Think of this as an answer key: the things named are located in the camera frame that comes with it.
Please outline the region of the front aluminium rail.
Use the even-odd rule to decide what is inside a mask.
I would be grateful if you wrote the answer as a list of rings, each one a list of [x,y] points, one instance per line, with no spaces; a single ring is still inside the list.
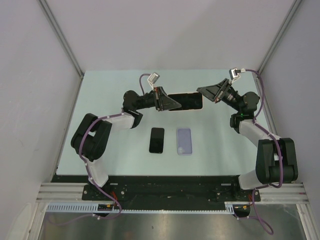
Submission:
[[[85,183],[43,183],[38,202],[80,202]],[[281,188],[267,187],[259,190],[259,204],[308,204],[309,199],[302,183],[286,183]]]

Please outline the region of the left aluminium frame post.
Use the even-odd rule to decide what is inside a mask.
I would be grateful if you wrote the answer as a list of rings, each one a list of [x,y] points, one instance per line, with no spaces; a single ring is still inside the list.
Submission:
[[[38,5],[40,6],[45,18],[47,19],[49,25],[51,26],[53,33],[55,34],[57,40],[59,41],[62,49],[64,50],[67,58],[71,62],[74,70],[76,71],[77,75],[82,80],[84,78],[84,71],[81,69],[80,64],[70,46],[68,43],[68,40],[60,27],[60,24],[58,23],[50,5],[46,0],[37,0],[36,1]]]

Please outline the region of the aluminium frame post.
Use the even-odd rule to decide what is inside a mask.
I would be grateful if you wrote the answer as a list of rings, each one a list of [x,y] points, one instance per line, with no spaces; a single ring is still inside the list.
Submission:
[[[257,68],[257,72],[262,74],[266,65],[272,58],[273,54],[275,53],[277,47],[281,43],[282,39],[284,38],[286,32],[288,31],[292,21],[294,20],[295,16],[298,14],[301,6],[303,5],[304,0],[294,0],[292,5],[290,6],[287,14],[285,15],[284,20],[282,21],[275,37],[273,38],[266,54],[264,55],[259,67]]]
[[[62,49],[64,50],[67,58],[71,62],[74,70],[76,71],[77,75],[82,80],[84,78],[84,71],[81,69],[80,64],[70,46],[68,43],[68,40],[60,27],[60,24],[58,23],[50,5],[46,0],[37,0],[36,1],[38,5],[40,6],[45,18],[47,19],[49,25],[51,26],[53,33],[55,34],[57,40],[59,41]]]

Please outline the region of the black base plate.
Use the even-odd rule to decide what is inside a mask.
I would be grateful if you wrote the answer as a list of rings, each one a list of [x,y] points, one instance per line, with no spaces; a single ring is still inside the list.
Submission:
[[[217,203],[255,201],[259,191],[240,188],[238,176],[120,176],[112,175],[98,190],[87,176],[54,175],[53,183],[85,183],[84,201],[117,200],[121,207],[178,209]]]

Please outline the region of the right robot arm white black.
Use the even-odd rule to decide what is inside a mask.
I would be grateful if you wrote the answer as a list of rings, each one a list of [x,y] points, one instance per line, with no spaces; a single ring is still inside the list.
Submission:
[[[242,201],[249,190],[268,186],[280,188],[298,179],[295,143],[291,138],[269,132],[258,123],[255,111],[260,97],[255,92],[239,95],[227,78],[215,85],[199,87],[197,92],[211,102],[224,102],[236,110],[230,117],[230,127],[257,148],[255,169],[239,175],[239,183],[230,188],[235,200]]]

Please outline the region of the right side aluminium rail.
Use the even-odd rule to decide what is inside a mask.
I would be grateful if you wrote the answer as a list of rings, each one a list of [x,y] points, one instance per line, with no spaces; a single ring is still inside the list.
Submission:
[[[254,76],[256,88],[259,91],[259,94],[261,95],[262,100],[262,108],[264,112],[265,119],[267,121],[267,125],[269,130],[273,134],[278,134],[276,124],[274,121],[274,116],[271,111],[271,107],[269,105],[267,95],[266,95],[266,89],[264,85],[264,81],[262,80],[262,77],[260,73],[257,71],[253,71],[252,75]],[[290,205],[295,204],[296,206],[296,212],[298,213],[298,220],[302,224],[302,229],[304,232],[304,235],[307,240],[319,240],[320,239],[320,229],[317,226],[314,214],[311,209],[311,205],[309,203],[309,199],[307,197],[307,194],[301,194],[299,195],[299,198],[295,199],[293,196],[289,197],[287,195],[286,200],[293,200],[293,202],[284,202],[279,201],[276,202],[275,198],[271,198],[269,202],[265,202],[264,204],[280,204],[284,208],[288,208]]]

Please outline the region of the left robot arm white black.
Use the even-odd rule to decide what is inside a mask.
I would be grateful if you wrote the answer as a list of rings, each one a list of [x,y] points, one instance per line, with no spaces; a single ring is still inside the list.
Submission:
[[[155,108],[162,112],[181,107],[181,103],[167,95],[159,86],[143,95],[138,95],[133,90],[125,92],[121,113],[103,117],[87,113],[83,117],[70,145],[84,162],[88,179],[94,185],[93,194],[98,199],[105,200],[111,193],[111,188],[106,184],[108,173],[100,163],[110,134],[136,128],[143,117],[138,110]]]

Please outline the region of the lilac silicone phone case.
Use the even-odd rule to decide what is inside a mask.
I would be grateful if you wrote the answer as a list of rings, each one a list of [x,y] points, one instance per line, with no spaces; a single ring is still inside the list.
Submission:
[[[192,134],[190,128],[178,128],[176,131],[177,154],[189,156],[193,153]]]

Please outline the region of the aluminium rail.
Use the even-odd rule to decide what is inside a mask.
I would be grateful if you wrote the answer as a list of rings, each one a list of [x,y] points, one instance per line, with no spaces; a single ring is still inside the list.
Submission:
[[[80,202],[85,183],[43,183],[38,202]],[[286,183],[281,188],[267,187],[259,190],[259,204],[308,204],[309,199],[302,183]]]
[[[266,95],[266,89],[264,85],[264,81],[262,80],[262,77],[260,73],[257,71],[253,71],[252,75],[254,76],[256,88],[259,91],[259,94],[261,95],[262,100],[262,108],[264,112],[265,119],[267,121],[267,125],[269,130],[273,134],[278,134],[276,124],[274,121],[274,116],[271,111],[271,107],[269,105],[267,95]],[[279,201],[276,202],[275,198],[271,198],[269,202],[265,202],[264,204],[280,204],[284,208],[288,208],[290,205],[295,204],[296,206],[296,212],[298,213],[298,220],[302,224],[302,229],[304,232],[304,235],[307,240],[319,240],[320,239],[320,229],[317,226],[314,214],[311,209],[311,205],[309,203],[309,199],[307,197],[307,194],[301,194],[299,195],[299,198],[295,199],[293,196],[289,197],[287,195],[286,200],[293,200],[293,202],[284,202]]]

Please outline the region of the right aluminium frame post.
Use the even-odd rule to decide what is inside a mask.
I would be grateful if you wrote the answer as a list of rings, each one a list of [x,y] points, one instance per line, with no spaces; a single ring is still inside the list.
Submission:
[[[259,67],[257,68],[257,72],[262,74],[266,65],[272,58],[273,54],[275,53],[277,47],[281,43],[282,39],[284,38],[286,32],[288,31],[292,21],[294,20],[295,16],[298,14],[301,6],[303,5],[304,0],[294,0],[292,5],[290,6],[287,14],[285,15],[284,20],[282,21],[275,37],[273,38],[266,54],[264,55]]]

